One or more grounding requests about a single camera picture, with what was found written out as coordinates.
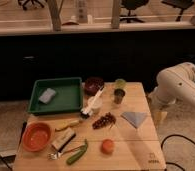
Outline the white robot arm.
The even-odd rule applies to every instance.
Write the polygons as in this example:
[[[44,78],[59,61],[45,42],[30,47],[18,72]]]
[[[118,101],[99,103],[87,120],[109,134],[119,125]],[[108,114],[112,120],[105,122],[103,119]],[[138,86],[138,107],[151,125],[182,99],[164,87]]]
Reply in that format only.
[[[161,70],[156,76],[157,86],[148,95],[156,127],[167,116],[166,107],[177,99],[195,108],[195,64],[184,62]]]

